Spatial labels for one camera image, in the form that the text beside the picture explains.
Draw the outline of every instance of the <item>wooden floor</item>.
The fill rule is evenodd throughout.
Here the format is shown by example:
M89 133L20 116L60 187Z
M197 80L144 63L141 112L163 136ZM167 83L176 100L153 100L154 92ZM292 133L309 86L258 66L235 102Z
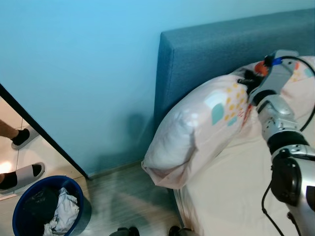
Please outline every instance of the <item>wooden floor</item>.
M167 190L154 186L140 164L86 181L75 179L91 202L92 217L81 236L108 236L136 226L141 236L167 236L179 225ZM19 196L0 201L1 236L12 236L12 215Z

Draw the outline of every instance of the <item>blue upholstered headboard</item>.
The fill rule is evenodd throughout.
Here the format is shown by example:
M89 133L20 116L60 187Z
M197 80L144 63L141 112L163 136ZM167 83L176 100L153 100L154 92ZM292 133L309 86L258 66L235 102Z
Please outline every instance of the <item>blue upholstered headboard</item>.
M177 29L161 34L155 129L194 88L277 49L315 55L315 10L300 10Z

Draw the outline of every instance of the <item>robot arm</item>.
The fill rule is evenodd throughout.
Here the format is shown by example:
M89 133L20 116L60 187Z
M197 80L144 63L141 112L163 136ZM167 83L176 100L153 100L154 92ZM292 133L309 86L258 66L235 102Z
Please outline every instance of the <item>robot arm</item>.
M280 91L294 71L296 61L283 59L297 52L279 50L265 58L269 74L249 94L257 106L262 136L272 155L271 191L286 203L288 217L301 236L315 235L315 149L298 130L294 113Z

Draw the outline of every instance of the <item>bed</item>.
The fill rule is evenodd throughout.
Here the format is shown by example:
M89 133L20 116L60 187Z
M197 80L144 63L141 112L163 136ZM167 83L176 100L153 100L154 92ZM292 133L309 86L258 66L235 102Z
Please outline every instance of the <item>bed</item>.
M315 10L276 13L163 32L157 64L155 129L167 112L197 86L277 49L315 55ZM305 135L315 145L314 122ZM180 190L169 190L183 227L201 236L267 236L278 232L261 211L271 178L262 137L233 140L220 158ZM295 236L286 206L271 193L266 208L286 236Z

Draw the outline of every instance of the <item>blue wall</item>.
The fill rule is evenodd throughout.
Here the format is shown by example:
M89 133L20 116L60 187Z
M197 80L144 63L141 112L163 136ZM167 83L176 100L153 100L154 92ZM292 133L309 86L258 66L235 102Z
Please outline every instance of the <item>blue wall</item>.
M0 83L89 174L142 159L161 31L314 0L3 0Z

